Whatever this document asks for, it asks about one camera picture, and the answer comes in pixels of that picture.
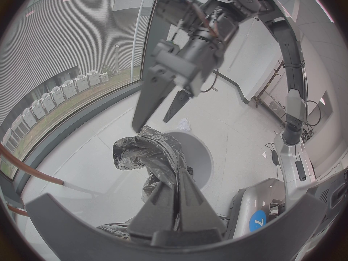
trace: white floor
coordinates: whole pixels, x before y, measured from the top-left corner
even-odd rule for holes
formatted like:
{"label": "white floor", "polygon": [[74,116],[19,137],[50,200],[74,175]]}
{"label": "white floor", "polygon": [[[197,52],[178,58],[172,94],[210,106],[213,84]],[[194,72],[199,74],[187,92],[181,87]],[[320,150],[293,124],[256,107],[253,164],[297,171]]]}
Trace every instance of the white floor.
{"label": "white floor", "polygon": [[[208,88],[211,76],[203,89]],[[188,118],[191,133],[209,148],[214,159],[214,177],[203,194],[222,215],[228,214],[233,196],[241,188],[277,177],[270,150],[281,131],[279,123],[263,107],[241,101],[235,86],[218,79],[215,87],[188,102],[168,123],[162,120],[176,91],[163,102],[148,125],[165,132]],[[103,111],[70,134],[44,159],[38,170],[64,180],[64,186],[31,177],[22,193],[24,203],[50,193],[80,219],[93,227],[124,222],[140,210],[146,169],[117,170],[112,146],[122,137],[134,136],[131,127],[138,94]],[[37,233],[30,219],[16,217],[17,225],[31,245],[46,259],[58,260]]]}

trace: white pole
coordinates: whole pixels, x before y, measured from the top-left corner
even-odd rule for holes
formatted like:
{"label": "white pole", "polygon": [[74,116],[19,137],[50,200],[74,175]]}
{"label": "white pole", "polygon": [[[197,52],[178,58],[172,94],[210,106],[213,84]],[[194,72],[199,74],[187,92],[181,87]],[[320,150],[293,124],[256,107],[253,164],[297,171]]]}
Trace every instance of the white pole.
{"label": "white pole", "polygon": [[133,82],[133,65],[134,65],[134,52],[135,52],[135,42],[136,42],[136,34],[138,32],[138,26],[139,26],[139,20],[140,20],[140,14],[141,14],[141,9],[143,7],[144,4],[144,0],[141,0],[140,3],[140,7],[139,7],[139,12],[138,12],[138,18],[136,20],[136,24],[135,24],[135,31],[134,31],[134,40],[133,40],[133,49],[132,49],[132,61],[131,61],[131,65],[130,65],[130,81]]}

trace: orange rail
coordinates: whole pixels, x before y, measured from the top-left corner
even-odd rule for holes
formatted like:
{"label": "orange rail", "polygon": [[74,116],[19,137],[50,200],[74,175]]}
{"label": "orange rail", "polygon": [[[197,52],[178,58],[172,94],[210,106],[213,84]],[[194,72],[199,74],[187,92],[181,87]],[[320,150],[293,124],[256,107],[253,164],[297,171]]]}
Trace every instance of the orange rail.
{"label": "orange rail", "polygon": [[46,175],[45,173],[37,171],[36,169],[31,168],[30,166],[21,162],[14,155],[12,155],[2,144],[0,144],[0,155],[3,155],[3,157],[5,159],[7,159],[10,163],[12,163],[14,166],[18,167],[20,170],[24,171],[25,173],[28,173],[31,176],[34,176],[34,177],[37,177],[39,179],[42,179],[42,180],[45,180],[47,182],[51,182],[54,184],[58,184],[58,185],[64,184],[63,180]]}
{"label": "orange rail", "polygon": [[10,205],[8,205],[8,204],[7,204],[7,207],[8,207],[8,209],[9,209],[10,211],[14,212],[15,214],[28,216],[28,213],[27,213],[26,211],[17,209],[17,208],[12,207],[12,206],[10,206]]}

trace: corrugated metal wall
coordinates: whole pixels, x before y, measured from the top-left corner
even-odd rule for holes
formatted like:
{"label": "corrugated metal wall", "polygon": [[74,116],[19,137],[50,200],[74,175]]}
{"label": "corrugated metal wall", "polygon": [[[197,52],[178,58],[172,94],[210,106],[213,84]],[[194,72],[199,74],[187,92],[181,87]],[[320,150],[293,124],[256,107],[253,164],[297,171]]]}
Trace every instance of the corrugated metal wall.
{"label": "corrugated metal wall", "polygon": [[[136,15],[114,13],[115,0],[41,0],[12,24],[0,54],[0,123],[28,92],[74,66],[80,73],[130,67]],[[139,24],[135,65],[139,65],[148,17]]]}

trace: air conditioner unit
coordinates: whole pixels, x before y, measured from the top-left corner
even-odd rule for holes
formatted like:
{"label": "air conditioner unit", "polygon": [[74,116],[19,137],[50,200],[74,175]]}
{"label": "air conditioner unit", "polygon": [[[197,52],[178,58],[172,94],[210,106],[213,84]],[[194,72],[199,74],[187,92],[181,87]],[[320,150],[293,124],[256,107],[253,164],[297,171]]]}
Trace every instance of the air conditioner unit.
{"label": "air conditioner unit", "polygon": [[63,97],[63,92],[60,89],[60,87],[58,87],[58,86],[53,87],[52,97],[53,97],[54,101],[56,102],[57,106],[60,105],[61,103],[65,102],[65,99]]}
{"label": "air conditioner unit", "polygon": [[90,86],[94,86],[100,83],[99,73],[95,70],[87,72],[87,76],[89,78]]}
{"label": "air conditioner unit", "polygon": [[104,72],[100,75],[100,79],[102,80],[102,82],[107,82],[109,81],[109,74],[107,72]]}
{"label": "air conditioner unit", "polygon": [[3,145],[11,152],[18,146],[18,142],[13,137],[13,132],[9,128],[2,140]]}
{"label": "air conditioner unit", "polygon": [[43,106],[46,108],[47,112],[50,112],[52,109],[55,109],[54,103],[49,95],[49,93],[45,93],[41,97],[41,102]]}
{"label": "air conditioner unit", "polygon": [[74,82],[72,80],[67,80],[62,84],[62,88],[64,90],[65,96],[67,99],[71,98],[72,96],[76,95],[76,89]]}
{"label": "air conditioner unit", "polygon": [[22,115],[19,115],[12,123],[12,130],[22,139],[30,131],[30,128],[24,123]]}
{"label": "air conditioner unit", "polygon": [[36,124],[36,120],[28,108],[24,109],[23,111],[23,120],[30,128]]}
{"label": "air conditioner unit", "polygon": [[85,76],[84,74],[78,75],[75,78],[75,82],[76,82],[77,89],[79,90],[79,92],[82,92],[83,90],[89,89],[87,76]]}
{"label": "air conditioner unit", "polygon": [[38,100],[33,102],[33,104],[31,105],[31,109],[39,120],[46,115],[44,109],[42,108]]}

